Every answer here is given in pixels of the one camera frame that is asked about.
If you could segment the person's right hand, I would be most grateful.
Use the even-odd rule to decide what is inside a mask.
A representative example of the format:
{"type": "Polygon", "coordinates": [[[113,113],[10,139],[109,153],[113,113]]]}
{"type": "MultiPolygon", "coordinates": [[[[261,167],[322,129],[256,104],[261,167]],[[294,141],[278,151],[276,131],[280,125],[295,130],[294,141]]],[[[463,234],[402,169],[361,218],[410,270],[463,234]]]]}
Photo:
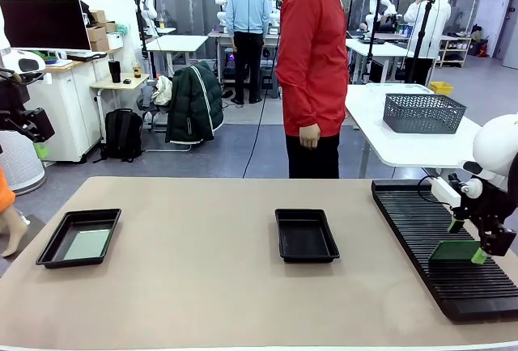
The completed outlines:
{"type": "Polygon", "coordinates": [[[321,130],[318,124],[301,127],[299,129],[300,145],[309,150],[315,150],[321,137],[321,130]]]}

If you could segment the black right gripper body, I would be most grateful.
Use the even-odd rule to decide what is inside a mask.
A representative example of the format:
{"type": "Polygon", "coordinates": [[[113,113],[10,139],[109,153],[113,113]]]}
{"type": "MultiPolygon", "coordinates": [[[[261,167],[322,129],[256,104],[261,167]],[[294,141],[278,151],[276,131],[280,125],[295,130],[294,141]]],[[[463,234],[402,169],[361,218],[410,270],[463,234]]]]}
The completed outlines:
{"type": "Polygon", "coordinates": [[[477,228],[496,228],[512,214],[512,199],[506,192],[486,188],[478,198],[461,195],[460,220],[470,220],[477,228]]]}

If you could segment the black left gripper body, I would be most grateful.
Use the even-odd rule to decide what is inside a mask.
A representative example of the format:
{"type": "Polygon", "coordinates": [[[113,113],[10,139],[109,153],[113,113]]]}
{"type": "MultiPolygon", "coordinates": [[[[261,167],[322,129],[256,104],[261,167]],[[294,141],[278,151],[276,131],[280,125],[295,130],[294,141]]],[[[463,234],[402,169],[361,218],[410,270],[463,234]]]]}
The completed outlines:
{"type": "Polygon", "coordinates": [[[26,123],[24,116],[28,101],[28,89],[16,82],[1,81],[1,129],[21,129],[26,123]]]}

